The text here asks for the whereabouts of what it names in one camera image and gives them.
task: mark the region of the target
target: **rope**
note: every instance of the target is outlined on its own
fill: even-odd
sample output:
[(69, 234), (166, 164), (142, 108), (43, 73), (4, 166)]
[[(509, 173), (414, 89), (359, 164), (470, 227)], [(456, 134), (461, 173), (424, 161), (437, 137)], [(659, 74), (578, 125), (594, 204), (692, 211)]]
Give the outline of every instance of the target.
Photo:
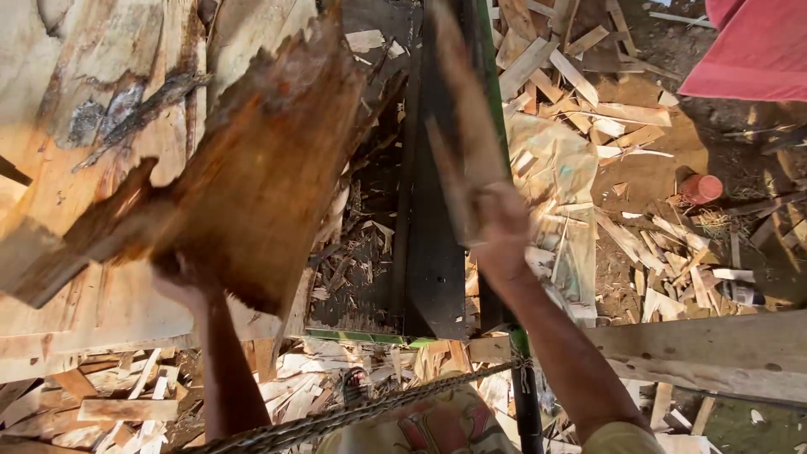
[(180, 449), (177, 454), (270, 454), (297, 446), (309, 440), (327, 435), (336, 429), (356, 422), (375, 418), (380, 414), (409, 405), (435, 394), (443, 393), (486, 376), (504, 372), (512, 368), (531, 367), (530, 359), (514, 358), (509, 363), (484, 370), (469, 372), (461, 376), (433, 381), (406, 391), (386, 394), (373, 401), (365, 401), (350, 407), (341, 407), (306, 418), (285, 422), (277, 426), (259, 427), (242, 432), (228, 439), (212, 440), (197, 448)]

